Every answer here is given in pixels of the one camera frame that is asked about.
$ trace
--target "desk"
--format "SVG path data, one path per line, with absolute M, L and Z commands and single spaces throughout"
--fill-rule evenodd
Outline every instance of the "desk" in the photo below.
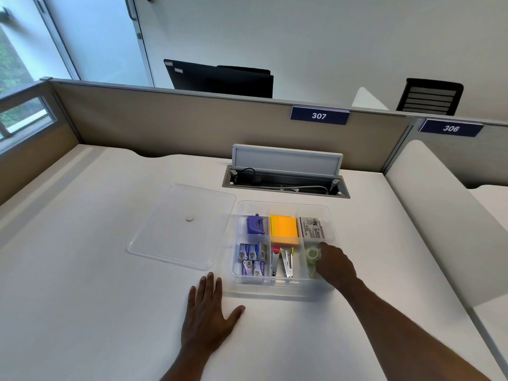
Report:
M 203 273 L 125 248 L 168 186 L 184 183 L 233 193 L 236 203 L 328 206 L 371 289 L 492 380 L 505 380 L 382 174 L 342 170 L 351 199 L 325 198 L 222 188 L 230 162 L 79 145 L 4 204 L 0 378 L 138 381 L 166 372 L 187 292 Z M 226 297 L 225 313 L 240 303 L 246 311 L 204 380 L 385 379 L 339 292 L 322 302 Z M 268 323 L 282 317 L 276 329 Z
M 483 185 L 470 190 L 494 218 L 508 230 L 508 187 Z M 508 294 L 474 307 L 474 312 L 508 362 Z

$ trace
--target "sticky note pad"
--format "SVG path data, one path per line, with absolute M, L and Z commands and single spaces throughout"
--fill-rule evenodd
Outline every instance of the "sticky note pad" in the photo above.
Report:
M 298 244 L 298 230 L 296 218 L 291 216 L 270 215 L 270 231 L 273 242 L 285 244 Z

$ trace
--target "clear plastic organizer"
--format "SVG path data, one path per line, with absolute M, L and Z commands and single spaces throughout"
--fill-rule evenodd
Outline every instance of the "clear plastic organizer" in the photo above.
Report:
M 247 217 L 256 214 L 263 217 L 264 235 L 247 233 Z M 271 236 L 270 215 L 284 215 L 296 218 L 298 237 Z M 325 238 L 303 238 L 300 222 L 298 222 L 298 218 L 300 217 L 319 219 Z M 268 258 L 265 263 L 265 275 L 242 275 L 242 262 L 239 260 L 240 244 L 256 244 L 259 242 L 267 246 Z M 305 249 L 311 246 L 317 246 L 320 242 L 326 242 L 339 247 L 332 215 L 328 207 L 294 203 L 242 201 L 238 204 L 237 209 L 235 243 L 233 244 L 231 256 L 231 274 L 235 283 L 238 284 L 254 284 L 273 287 L 314 287 L 327 285 L 319 276 L 318 278 L 310 278 L 305 258 Z M 292 277 L 288 278 L 285 276 L 282 259 L 278 260 L 277 275 L 274 277 L 271 276 L 271 257 L 274 245 L 288 248 L 289 251 L 291 247 L 294 248 Z

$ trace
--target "forearm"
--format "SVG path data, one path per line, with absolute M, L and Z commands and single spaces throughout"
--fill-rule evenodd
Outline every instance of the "forearm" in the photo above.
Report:
M 182 347 L 161 381 L 199 381 L 210 356 L 191 347 Z
M 388 381 L 488 380 L 361 280 L 341 292 L 362 324 Z

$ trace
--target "hand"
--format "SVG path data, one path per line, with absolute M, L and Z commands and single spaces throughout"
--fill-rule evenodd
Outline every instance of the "hand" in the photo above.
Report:
M 318 247 L 321 249 L 321 258 L 316 263 L 316 271 L 342 293 L 349 285 L 355 283 L 357 279 L 355 267 L 338 247 L 324 242 Z
M 190 290 L 182 327 L 182 349 L 190 349 L 209 357 L 231 334 L 245 307 L 238 306 L 227 320 L 224 319 L 221 304 L 222 279 L 217 278 L 214 293 L 211 272 L 208 273 L 208 278 L 201 278 L 197 295 L 194 286 Z

